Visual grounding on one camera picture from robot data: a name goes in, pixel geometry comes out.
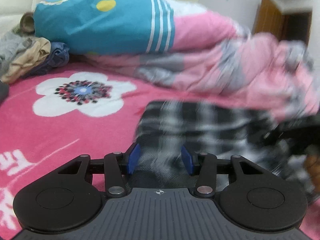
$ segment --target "folded clothes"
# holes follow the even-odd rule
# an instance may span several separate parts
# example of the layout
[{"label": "folded clothes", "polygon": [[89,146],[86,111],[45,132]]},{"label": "folded clothes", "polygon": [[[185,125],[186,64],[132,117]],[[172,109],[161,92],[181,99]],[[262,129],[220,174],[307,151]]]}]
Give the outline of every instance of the folded clothes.
[{"label": "folded clothes", "polygon": [[13,83],[19,77],[38,66],[50,54],[51,44],[45,38],[35,38],[33,45],[16,57],[10,64],[7,73],[0,77],[4,83]]},{"label": "folded clothes", "polygon": [[21,37],[11,31],[0,37],[0,77],[7,73],[12,60],[25,52],[31,45],[31,37]]},{"label": "folded clothes", "polygon": [[68,61],[69,47],[61,42],[52,42],[50,55],[40,65],[23,75],[22,78],[46,75],[53,68],[65,66]]}]

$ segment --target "white stripe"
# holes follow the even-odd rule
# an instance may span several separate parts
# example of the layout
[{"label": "white stripe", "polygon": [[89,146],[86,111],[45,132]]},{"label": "white stripe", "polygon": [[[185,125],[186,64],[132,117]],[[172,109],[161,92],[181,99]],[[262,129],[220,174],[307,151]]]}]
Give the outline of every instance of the white stripe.
[{"label": "white stripe", "polygon": [[79,141],[80,139],[77,139],[61,148],[59,148],[58,150],[55,150],[53,151],[52,153],[50,153],[49,155],[45,156],[43,159],[41,159],[39,162],[37,163],[33,163],[33,165],[28,169],[26,170],[25,172],[21,173],[20,175],[16,176],[12,181],[9,182],[8,184],[8,187],[11,187],[14,183],[17,182],[17,180],[22,177],[23,175],[25,175],[26,173],[28,173],[29,171],[31,171],[34,167],[38,166],[39,164],[41,164],[43,161],[45,161],[46,159],[50,158],[52,155],[56,154],[57,152],[65,149],[65,148],[68,148],[69,146],[73,145],[74,143],[76,143],[77,141]]},{"label": "white stripe", "polygon": [[167,15],[167,20],[168,20],[168,36],[167,36],[167,41],[165,43],[165,47],[164,47],[164,52],[168,51],[168,48],[169,48],[169,43],[170,43],[170,38],[171,38],[171,20],[170,20],[170,9],[168,8],[167,6],[167,1],[164,1],[164,6],[165,6],[165,9],[167,10],[168,12],[168,15]]},{"label": "white stripe", "polygon": [[151,19],[151,33],[149,38],[149,43],[146,52],[148,53],[151,49],[151,45],[153,42],[153,36],[155,35],[155,18],[156,18],[156,11],[155,11],[155,2],[151,0],[151,7],[152,7],[152,19]]},{"label": "white stripe", "polygon": [[161,46],[162,36],[163,36],[163,10],[162,10],[160,0],[157,0],[157,1],[158,1],[159,11],[160,11],[160,31],[159,31],[159,39],[156,46],[156,51],[159,51]]},{"label": "white stripe", "polygon": [[17,94],[15,94],[15,95],[13,95],[13,96],[10,96],[10,97],[8,97],[8,98],[6,99],[6,101],[11,100],[11,99],[14,99],[14,98],[16,98],[16,97],[18,97],[18,96],[26,93],[26,92],[29,92],[29,91],[35,89],[35,87],[36,87],[36,86],[33,86],[33,87],[31,87],[31,88],[29,88],[29,89],[27,89],[27,90],[24,90],[23,92],[20,92],[20,93],[17,93]]}]

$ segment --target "yellow dot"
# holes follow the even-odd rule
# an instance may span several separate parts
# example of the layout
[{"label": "yellow dot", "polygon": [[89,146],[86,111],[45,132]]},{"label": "yellow dot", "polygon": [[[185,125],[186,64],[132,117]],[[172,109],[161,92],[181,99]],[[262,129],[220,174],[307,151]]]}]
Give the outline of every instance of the yellow dot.
[{"label": "yellow dot", "polygon": [[97,9],[102,12],[107,12],[116,6],[115,0],[102,0],[97,3]]}]

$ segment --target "ribbed gray plate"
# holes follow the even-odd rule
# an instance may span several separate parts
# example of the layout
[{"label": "ribbed gray plate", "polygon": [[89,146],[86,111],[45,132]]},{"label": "ribbed gray plate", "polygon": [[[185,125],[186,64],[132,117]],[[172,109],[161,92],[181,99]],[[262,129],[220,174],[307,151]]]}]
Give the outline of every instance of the ribbed gray plate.
[{"label": "ribbed gray plate", "polygon": [[107,201],[90,223],[72,232],[40,235],[27,230],[14,240],[310,240],[298,229],[260,234],[222,216],[211,200],[186,188],[134,188],[129,196]]}]

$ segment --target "beige cloth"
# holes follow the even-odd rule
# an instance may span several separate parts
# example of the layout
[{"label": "beige cloth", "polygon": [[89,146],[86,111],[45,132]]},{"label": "beige cloth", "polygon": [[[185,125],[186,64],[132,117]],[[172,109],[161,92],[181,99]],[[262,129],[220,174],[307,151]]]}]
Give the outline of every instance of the beige cloth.
[{"label": "beige cloth", "polygon": [[45,38],[35,38],[34,44],[10,63],[8,72],[0,80],[9,84],[15,82],[20,76],[44,62],[50,50],[50,41]]}]

